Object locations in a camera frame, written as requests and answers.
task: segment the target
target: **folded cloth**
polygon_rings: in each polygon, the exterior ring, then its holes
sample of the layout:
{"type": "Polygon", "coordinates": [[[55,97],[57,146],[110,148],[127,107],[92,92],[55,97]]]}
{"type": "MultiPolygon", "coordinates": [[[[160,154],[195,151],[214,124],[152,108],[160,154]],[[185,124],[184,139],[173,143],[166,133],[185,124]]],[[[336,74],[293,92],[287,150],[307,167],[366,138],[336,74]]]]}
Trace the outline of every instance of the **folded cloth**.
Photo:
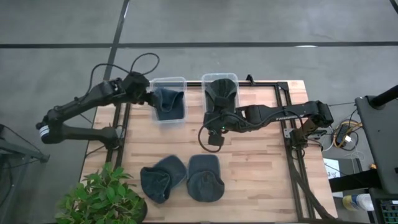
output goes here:
{"type": "Polygon", "coordinates": [[[188,194],[199,202],[215,202],[224,194],[220,163],[215,155],[195,155],[188,165],[188,194]]]}
{"type": "Polygon", "coordinates": [[[220,78],[212,81],[205,89],[206,111],[214,112],[219,109],[227,109],[235,112],[235,97],[238,88],[229,78],[220,78]]]}
{"type": "Polygon", "coordinates": [[[170,197],[170,191],[187,176],[187,169],[174,155],[168,156],[154,167],[143,167],[140,172],[144,193],[156,203],[163,203],[170,197]]]}
{"type": "Polygon", "coordinates": [[[154,107],[159,121],[184,118],[184,92],[157,88],[154,95],[156,96],[154,107]]]}

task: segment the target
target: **green plant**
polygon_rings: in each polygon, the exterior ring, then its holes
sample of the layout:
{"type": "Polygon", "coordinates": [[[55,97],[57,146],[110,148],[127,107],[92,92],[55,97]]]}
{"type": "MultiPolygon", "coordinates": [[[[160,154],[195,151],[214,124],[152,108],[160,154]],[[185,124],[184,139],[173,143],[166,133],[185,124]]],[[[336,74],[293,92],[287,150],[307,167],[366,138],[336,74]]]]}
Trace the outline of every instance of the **green plant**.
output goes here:
{"type": "Polygon", "coordinates": [[[146,215],[146,205],[129,188],[121,183],[131,175],[124,173],[122,167],[112,170],[106,163],[102,172],[85,176],[86,186],[79,183],[66,194],[58,207],[63,212],[56,214],[59,224],[135,224],[146,215]]]}

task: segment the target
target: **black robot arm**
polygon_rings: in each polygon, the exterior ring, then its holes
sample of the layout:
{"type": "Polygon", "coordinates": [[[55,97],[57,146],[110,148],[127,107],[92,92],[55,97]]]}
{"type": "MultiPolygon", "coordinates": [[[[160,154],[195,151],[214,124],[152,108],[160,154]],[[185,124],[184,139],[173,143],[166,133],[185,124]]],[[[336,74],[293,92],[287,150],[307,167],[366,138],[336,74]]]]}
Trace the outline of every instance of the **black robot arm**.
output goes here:
{"type": "Polygon", "coordinates": [[[300,105],[270,108],[265,105],[250,105],[236,108],[235,113],[219,110],[205,113],[203,126],[209,130],[208,144],[221,147],[222,134],[228,131],[245,133],[267,126],[273,121],[308,118],[301,128],[290,132],[292,147],[305,147],[307,137],[319,127],[327,128],[333,123],[328,105],[309,101],[300,105]]]}
{"type": "Polygon", "coordinates": [[[42,141],[46,144],[60,143],[66,139],[98,140],[106,148],[118,147],[119,134],[112,127],[103,129],[73,128],[63,122],[75,117],[82,112],[97,106],[109,104],[133,103],[153,105],[152,93],[147,93],[149,80],[140,73],[131,72],[125,79],[103,81],[94,86],[87,94],[75,98],[73,101],[55,106],[47,112],[42,122],[36,124],[42,141]]]}

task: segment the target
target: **gray floor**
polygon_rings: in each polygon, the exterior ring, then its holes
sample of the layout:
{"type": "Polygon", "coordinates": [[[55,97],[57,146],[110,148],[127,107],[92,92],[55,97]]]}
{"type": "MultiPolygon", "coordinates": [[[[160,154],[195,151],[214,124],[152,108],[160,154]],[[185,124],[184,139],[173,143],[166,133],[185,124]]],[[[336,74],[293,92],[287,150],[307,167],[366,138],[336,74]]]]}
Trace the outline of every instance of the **gray floor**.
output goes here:
{"type": "MultiPolygon", "coordinates": [[[[0,44],[111,43],[123,1],[0,0],[0,44]]],[[[388,0],[135,0],[129,3],[121,42],[334,42],[398,41],[398,14],[388,0]]],[[[0,123],[51,154],[32,164],[19,194],[14,223],[50,223],[55,204],[78,181],[85,141],[44,145],[36,122],[55,105],[84,94],[94,65],[110,49],[0,49],[0,123]]],[[[353,101],[398,83],[397,47],[272,47],[119,49],[115,64],[129,67],[143,52],[161,57],[148,78],[233,72],[239,79],[305,80],[310,100],[353,101]]],[[[154,63],[144,58],[136,70],[154,63]]],[[[95,83],[104,70],[98,70],[95,83]]],[[[125,74],[114,70],[112,77],[125,74]]],[[[331,107],[336,121],[353,105],[331,107]]],[[[85,113],[93,119],[95,110],[85,113]]],[[[81,117],[67,122],[90,127],[81,117]]],[[[363,169],[372,163],[362,131],[363,169]]],[[[348,158],[331,149],[325,157],[348,158]]],[[[344,215],[355,221],[356,215],[344,215]]]]}

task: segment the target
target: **wooden tabletop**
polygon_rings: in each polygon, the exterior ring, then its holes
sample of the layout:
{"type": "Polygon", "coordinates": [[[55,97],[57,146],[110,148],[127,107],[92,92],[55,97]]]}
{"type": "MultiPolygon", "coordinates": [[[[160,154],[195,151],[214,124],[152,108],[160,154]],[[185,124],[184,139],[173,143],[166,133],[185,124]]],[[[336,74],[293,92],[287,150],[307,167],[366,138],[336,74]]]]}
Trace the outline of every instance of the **wooden tabletop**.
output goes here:
{"type": "MultiPolygon", "coordinates": [[[[303,81],[289,83],[293,104],[308,101],[303,81]]],[[[240,104],[277,106],[273,87],[240,87],[240,104]]],[[[197,139],[203,122],[200,87],[188,87],[188,117],[179,128],[162,129],[152,122],[151,108],[133,105],[129,116],[122,166],[134,176],[129,183],[132,189],[146,198],[149,207],[146,221],[151,222],[295,222],[297,215],[287,167],[282,130],[279,122],[250,133],[225,134],[222,150],[215,155],[221,164],[221,179],[225,193],[217,202],[205,203],[192,199],[186,181],[171,191],[170,198],[156,204],[141,189],[139,172],[142,167],[152,167],[162,158],[175,154],[187,165],[196,154],[208,154],[197,139]]],[[[114,106],[99,107],[94,128],[109,126],[114,106]]],[[[207,142],[204,131],[201,139],[207,142]]],[[[88,152],[100,147],[100,142],[90,142],[88,152]]],[[[82,176],[101,169],[106,150],[90,155],[84,163],[82,176]]],[[[312,192],[330,214],[337,217],[323,158],[318,146],[305,149],[305,166],[312,192]]],[[[305,200],[301,192],[303,210],[305,200]]]]}

